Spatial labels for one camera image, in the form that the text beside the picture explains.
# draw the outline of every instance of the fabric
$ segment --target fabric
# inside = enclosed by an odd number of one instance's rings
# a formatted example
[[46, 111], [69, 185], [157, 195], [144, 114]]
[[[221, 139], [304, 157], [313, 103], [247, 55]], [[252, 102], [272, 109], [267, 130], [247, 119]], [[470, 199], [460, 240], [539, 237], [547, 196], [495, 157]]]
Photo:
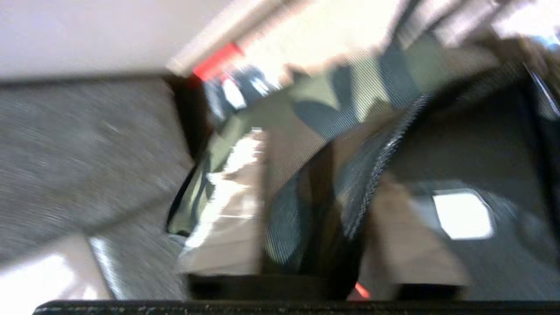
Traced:
[[2, 265], [85, 233], [117, 298], [183, 297], [164, 221], [192, 162], [162, 79], [2, 86], [0, 126]]
[[[326, 188], [329, 198], [318, 198], [321, 203], [313, 203], [301, 197], [299, 182], [303, 177], [298, 170], [329, 141], [353, 126], [367, 119], [381, 119], [379, 126], [395, 123], [399, 112], [420, 94], [436, 91], [449, 82], [497, 65], [493, 55], [482, 48], [443, 49], [433, 38], [425, 36], [407, 50], [392, 44], [381, 56], [357, 55], [347, 65], [337, 66], [320, 76], [300, 78], [293, 86], [233, 116], [213, 136], [179, 211], [170, 221], [169, 231], [176, 234], [192, 231], [213, 189], [206, 174], [220, 172], [232, 144], [250, 127], [263, 127], [271, 143], [267, 152], [269, 174], [265, 197], [267, 211], [271, 213], [265, 246], [269, 263], [265, 269], [288, 274], [320, 270], [316, 264], [332, 256], [304, 257], [308, 249], [315, 251], [328, 244], [317, 247], [318, 240], [314, 239], [317, 236], [313, 236], [312, 231], [320, 223], [314, 220], [313, 228], [306, 226], [311, 222], [309, 215], [321, 213], [319, 221], [331, 222], [325, 217], [335, 216], [329, 209], [333, 198], [346, 198], [346, 202], [342, 202], [341, 212], [344, 213], [343, 210], [358, 206], [360, 192], [353, 188], [364, 187], [366, 182], [356, 181], [355, 186], [334, 184], [335, 188]], [[392, 119], [386, 121], [387, 115]], [[375, 140], [378, 146], [383, 144], [382, 140], [383, 137]], [[359, 155], [358, 160], [345, 157], [356, 163], [349, 163], [351, 170], [362, 172], [371, 166], [375, 150], [367, 150], [369, 153]], [[332, 181], [351, 181], [351, 173], [341, 174], [341, 179]]]

